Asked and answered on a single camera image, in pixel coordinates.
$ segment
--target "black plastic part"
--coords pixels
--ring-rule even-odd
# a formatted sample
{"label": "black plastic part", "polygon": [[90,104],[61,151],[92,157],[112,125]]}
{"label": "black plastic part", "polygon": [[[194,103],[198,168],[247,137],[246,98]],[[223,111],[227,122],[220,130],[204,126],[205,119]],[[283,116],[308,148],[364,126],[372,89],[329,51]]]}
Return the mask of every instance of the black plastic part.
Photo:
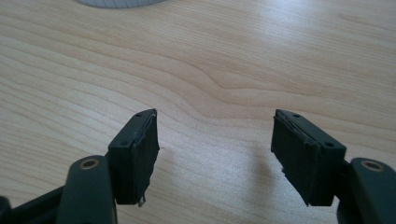
{"label": "black plastic part", "polygon": [[11,218],[11,205],[8,198],[0,196],[0,224],[8,224]]}
{"label": "black plastic part", "polygon": [[395,223],[395,171],[383,162],[363,158],[353,159],[350,165],[350,186],[364,223]]}
{"label": "black plastic part", "polygon": [[271,151],[306,204],[330,206],[347,148],[303,116],[277,110]]}
{"label": "black plastic part", "polygon": [[158,151],[157,111],[134,115],[108,146],[113,193],[118,204],[141,204]]}
{"label": "black plastic part", "polygon": [[64,187],[57,188],[12,210],[9,223],[51,224],[55,223]]}
{"label": "black plastic part", "polygon": [[344,161],[342,170],[336,178],[335,196],[340,200],[337,208],[337,219],[339,224],[361,224],[363,223],[361,211],[350,187],[351,166]]}
{"label": "black plastic part", "polygon": [[56,223],[117,223],[105,157],[90,156],[70,166]]}

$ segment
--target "wood grain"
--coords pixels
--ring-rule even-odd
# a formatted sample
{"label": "wood grain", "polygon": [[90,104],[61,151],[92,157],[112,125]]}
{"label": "wood grain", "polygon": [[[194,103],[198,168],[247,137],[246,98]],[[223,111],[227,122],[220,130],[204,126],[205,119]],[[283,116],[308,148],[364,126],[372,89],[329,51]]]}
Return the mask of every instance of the wood grain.
{"label": "wood grain", "polygon": [[142,207],[120,223],[334,223],[270,152],[276,108],[396,168],[396,2],[0,1],[0,194],[13,206],[159,110]]}

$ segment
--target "screw hole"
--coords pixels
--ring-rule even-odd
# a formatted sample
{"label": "screw hole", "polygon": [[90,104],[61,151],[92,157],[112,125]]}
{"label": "screw hole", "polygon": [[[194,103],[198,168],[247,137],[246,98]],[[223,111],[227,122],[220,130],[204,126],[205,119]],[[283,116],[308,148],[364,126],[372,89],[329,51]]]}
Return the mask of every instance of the screw hole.
{"label": "screw hole", "polygon": [[324,145],[326,145],[326,147],[334,147],[333,143],[324,143]]}
{"label": "screw hole", "polygon": [[79,168],[81,168],[81,169],[83,169],[83,170],[89,170],[89,169],[91,169],[91,168],[97,166],[98,164],[99,164],[99,160],[96,160],[96,159],[88,159],[88,160],[82,162],[82,163],[79,165]]}
{"label": "screw hole", "polygon": [[362,161],[361,165],[374,172],[383,172],[384,167],[375,161]]}

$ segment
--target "wooden table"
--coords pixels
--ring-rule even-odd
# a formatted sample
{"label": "wooden table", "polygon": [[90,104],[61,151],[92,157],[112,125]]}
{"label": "wooden table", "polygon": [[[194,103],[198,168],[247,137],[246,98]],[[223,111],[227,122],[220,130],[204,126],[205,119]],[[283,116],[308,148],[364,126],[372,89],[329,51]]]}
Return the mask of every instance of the wooden table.
{"label": "wooden table", "polygon": [[120,223],[334,223],[270,152],[276,108],[396,168],[394,0],[0,0],[0,194],[12,206],[159,111],[148,201]]}

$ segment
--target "light wood surface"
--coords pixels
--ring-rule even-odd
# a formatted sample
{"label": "light wood surface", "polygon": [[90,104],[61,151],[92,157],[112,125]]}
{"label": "light wood surface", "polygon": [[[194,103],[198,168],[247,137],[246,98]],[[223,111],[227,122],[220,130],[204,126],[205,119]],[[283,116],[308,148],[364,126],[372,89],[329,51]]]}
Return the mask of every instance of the light wood surface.
{"label": "light wood surface", "polygon": [[394,0],[0,0],[0,195],[12,206],[159,111],[147,203],[120,223],[334,223],[270,152],[276,108],[396,168]]}

